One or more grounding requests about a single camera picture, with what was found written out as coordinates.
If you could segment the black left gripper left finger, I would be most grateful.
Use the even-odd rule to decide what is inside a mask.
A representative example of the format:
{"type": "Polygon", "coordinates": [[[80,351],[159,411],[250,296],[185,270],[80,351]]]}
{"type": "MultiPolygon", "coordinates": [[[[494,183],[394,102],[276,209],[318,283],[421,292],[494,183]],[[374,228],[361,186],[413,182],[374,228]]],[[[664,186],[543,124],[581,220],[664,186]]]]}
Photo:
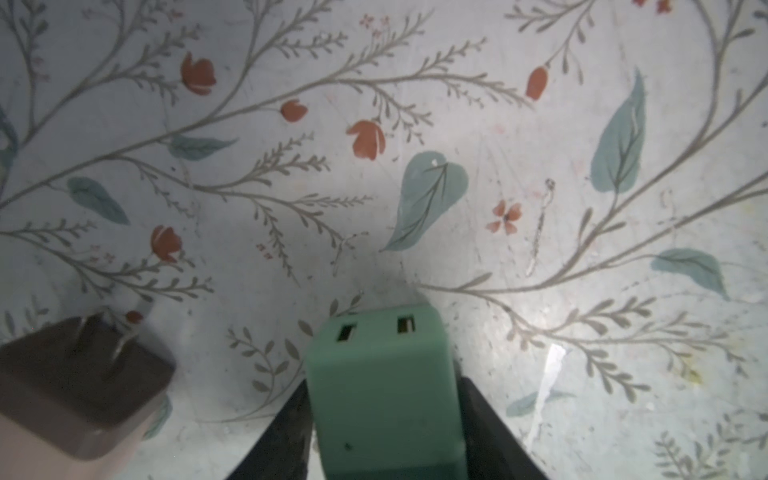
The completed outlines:
{"type": "Polygon", "coordinates": [[[227,480],[306,480],[313,431],[302,381],[227,480]]]}

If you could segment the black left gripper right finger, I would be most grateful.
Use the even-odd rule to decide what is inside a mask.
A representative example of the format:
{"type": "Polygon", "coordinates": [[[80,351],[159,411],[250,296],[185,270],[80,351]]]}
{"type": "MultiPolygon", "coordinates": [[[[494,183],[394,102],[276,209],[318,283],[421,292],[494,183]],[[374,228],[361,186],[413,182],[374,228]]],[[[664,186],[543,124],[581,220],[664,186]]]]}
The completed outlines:
{"type": "Polygon", "coordinates": [[[471,480],[547,480],[468,377],[458,394],[471,480]]]}

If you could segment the green charger plug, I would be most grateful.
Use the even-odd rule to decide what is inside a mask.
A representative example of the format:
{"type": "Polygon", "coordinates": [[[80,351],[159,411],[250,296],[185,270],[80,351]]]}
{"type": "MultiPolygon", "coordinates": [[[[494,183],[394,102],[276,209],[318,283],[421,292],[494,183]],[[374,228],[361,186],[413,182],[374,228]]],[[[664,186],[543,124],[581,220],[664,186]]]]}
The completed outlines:
{"type": "Polygon", "coordinates": [[[326,478],[467,478],[453,353],[433,306],[329,319],[305,370],[326,478]]]}

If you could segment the pink charger plug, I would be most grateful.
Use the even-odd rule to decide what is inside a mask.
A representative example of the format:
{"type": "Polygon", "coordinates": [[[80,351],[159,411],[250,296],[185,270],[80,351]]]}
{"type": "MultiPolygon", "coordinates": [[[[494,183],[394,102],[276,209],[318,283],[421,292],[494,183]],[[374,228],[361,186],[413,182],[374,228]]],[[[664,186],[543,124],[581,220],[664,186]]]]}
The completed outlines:
{"type": "Polygon", "coordinates": [[[110,479],[160,410],[174,363],[100,314],[1,348],[1,476],[110,479]]]}

